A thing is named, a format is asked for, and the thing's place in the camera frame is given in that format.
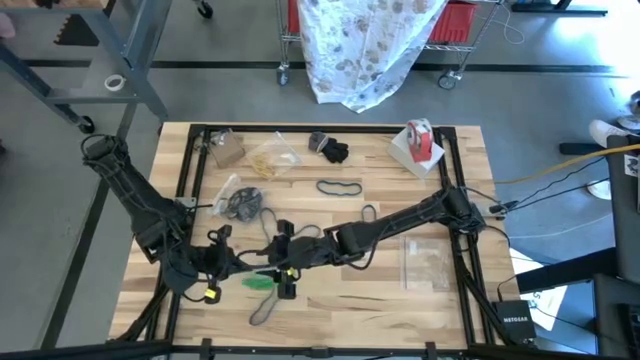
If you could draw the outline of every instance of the metal shelf cart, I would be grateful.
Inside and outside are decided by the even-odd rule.
[[[49,109],[85,134],[94,132],[95,124],[89,116],[81,116],[73,111],[71,104],[144,103],[160,121],[164,122],[169,117],[167,108],[149,83],[147,73],[160,42],[172,1],[118,1],[125,3],[122,8],[127,12],[127,16],[123,16],[123,21],[111,21],[103,13],[100,0],[82,3],[58,0],[45,5],[42,1],[37,4],[30,0],[8,3],[0,1],[0,12],[4,13],[80,15],[100,40],[101,46],[91,61],[85,81],[82,87],[77,89],[51,87],[24,61],[0,43],[0,68],[7,70]],[[213,16],[213,9],[206,1],[194,1],[201,16]],[[126,79],[124,88],[117,92],[108,91],[104,86],[105,79],[113,74],[119,74]]]
[[[500,5],[502,5],[504,0],[465,0],[467,2],[472,3],[491,3],[492,8],[489,13],[489,16],[484,20],[478,35],[471,41],[470,45],[467,44],[433,44],[427,43],[424,46],[424,50],[435,50],[435,51],[452,51],[460,54],[458,57],[458,66],[456,68],[448,69],[440,76],[438,79],[438,86],[443,89],[451,90],[456,86],[458,80],[462,79],[462,74],[464,73],[467,63],[469,61],[469,57],[473,52],[478,48],[480,44],[480,40],[484,36],[487,28],[491,24],[491,20],[495,16],[496,12]],[[281,61],[280,66],[277,69],[277,81],[278,84],[284,86],[289,82],[289,46],[291,43],[300,42],[300,35],[297,32],[292,32],[290,29],[292,28],[290,22],[297,21],[298,14],[296,8],[296,0],[287,0],[287,17],[285,21],[285,16],[283,13],[282,0],[276,0],[276,13],[278,19],[278,32],[280,36],[280,53],[281,53]]]

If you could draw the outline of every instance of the black glove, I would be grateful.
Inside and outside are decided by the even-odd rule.
[[[322,149],[322,153],[327,158],[327,160],[331,161],[331,163],[340,163],[349,157],[349,145],[339,143],[334,138],[329,138],[327,141],[327,145]]]

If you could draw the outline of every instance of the tape roll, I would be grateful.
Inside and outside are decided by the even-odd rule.
[[[127,79],[122,77],[122,75],[111,75],[105,79],[104,87],[111,92],[116,92],[124,88],[125,82],[127,82]]]

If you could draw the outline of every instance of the concrete floor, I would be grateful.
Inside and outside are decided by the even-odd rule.
[[[631,0],[616,4],[609,5],[611,14],[605,18],[514,14],[512,25],[523,30],[526,43],[506,43],[502,28],[494,24],[472,61],[611,65],[619,70],[615,76],[469,72],[448,92],[435,85],[438,73],[412,72],[394,96],[361,115],[341,105],[317,105],[303,71],[293,71],[286,87],[276,85],[273,70],[157,69],[149,76],[169,109],[171,121],[404,123],[427,117],[436,124],[480,125],[494,178],[511,179],[566,160],[557,153],[557,144],[588,140],[587,124],[592,119],[613,119],[626,113],[625,102],[639,87],[630,76],[637,70],[629,64],[637,64],[640,57],[631,46],[615,47],[612,43],[620,44],[620,39],[631,36],[615,31],[633,24],[640,6]],[[195,14],[191,3],[174,4],[156,59],[278,59],[272,2],[216,1],[214,6],[217,18],[207,23]],[[504,19],[506,12],[501,11]],[[625,18],[629,11],[636,13]],[[63,20],[53,16],[17,18],[19,36],[8,44],[24,58],[90,58],[91,49],[52,44]],[[300,56],[296,51],[293,59]],[[452,59],[425,53],[420,61],[447,63]],[[78,86],[85,72],[60,68],[37,71],[56,86]],[[0,286],[4,289],[0,296],[0,351],[11,351],[37,347],[41,340],[97,178],[81,165],[78,145],[82,134],[53,116],[7,74],[0,73],[0,84],[0,136],[9,150],[0,160],[0,241],[4,246],[0,252]],[[92,116],[98,131],[105,133],[115,131],[124,109],[115,105],[74,108]],[[143,174],[150,171],[157,127],[157,119],[146,107],[138,107],[128,142],[134,163]],[[498,195],[503,200],[521,199],[564,174],[499,186]],[[547,193],[606,174],[605,164],[598,164]],[[610,203],[576,191],[514,212],[506,224],[512,236],[547,234],[610,212]],[[60,345],[105,339],[130,247],[128,228],[126,213],[110,198]],[[514,239],[512,243],[531,256],[563,260],[611,246],[612,223],[608,218],[562,236]],[[560,317],[584,324],[593,316],[591,305],[584,301],[589,291],[588,285],[571,287]],[[570,325],[557,323],[554,332],[547,335],[583,351],[595,349],[592,337]]]

